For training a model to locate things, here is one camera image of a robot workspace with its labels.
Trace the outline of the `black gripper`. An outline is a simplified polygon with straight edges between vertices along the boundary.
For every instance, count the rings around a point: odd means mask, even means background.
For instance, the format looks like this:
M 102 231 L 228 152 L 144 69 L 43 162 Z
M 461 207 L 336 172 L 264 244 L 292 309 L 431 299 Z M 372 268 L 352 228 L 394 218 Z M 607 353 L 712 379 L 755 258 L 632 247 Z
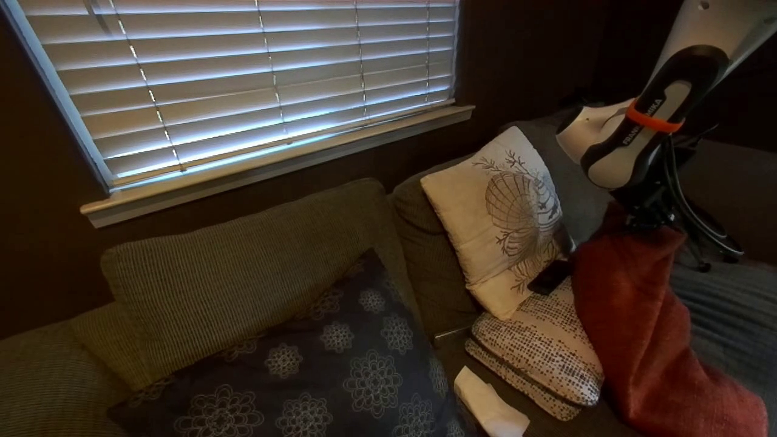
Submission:
M 671 176 L 649 177 L 620 193 L 626 210 L 626 227 L 635 231 L 656 231 L 680 224 L 678 185 Z

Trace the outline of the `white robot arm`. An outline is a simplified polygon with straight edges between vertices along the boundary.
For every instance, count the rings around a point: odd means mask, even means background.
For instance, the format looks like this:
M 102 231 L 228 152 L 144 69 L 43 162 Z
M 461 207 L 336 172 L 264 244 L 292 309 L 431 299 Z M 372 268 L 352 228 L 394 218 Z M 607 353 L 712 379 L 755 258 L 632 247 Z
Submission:
M 772 35 L 777 0 L 683 0 L 643 91 L 624 101 L 581 106 L 556 132 L 562 150 L 642 224 L 692 217 L 658 179 L 665 146 L 688 118 Z

